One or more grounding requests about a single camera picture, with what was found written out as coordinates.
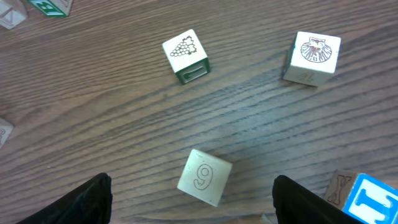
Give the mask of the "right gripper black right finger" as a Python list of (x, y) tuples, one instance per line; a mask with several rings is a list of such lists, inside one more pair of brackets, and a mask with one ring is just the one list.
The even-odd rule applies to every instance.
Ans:
[(361, 224), (285, 175), (274, 179), (272, 198), (279, 224)]

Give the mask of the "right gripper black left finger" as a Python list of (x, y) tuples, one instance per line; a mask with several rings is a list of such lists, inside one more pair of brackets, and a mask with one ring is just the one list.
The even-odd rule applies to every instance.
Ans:
[(112, 202), (111, 177), (100, 173), (17, 224), (108, 224)]

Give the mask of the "blue letter wooden block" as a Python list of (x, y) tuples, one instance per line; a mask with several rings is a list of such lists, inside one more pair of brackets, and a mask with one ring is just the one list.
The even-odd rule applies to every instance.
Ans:
[(323, 199), (363, 223), (397, 223), (397, 190), (365, 173), (336, 170)]

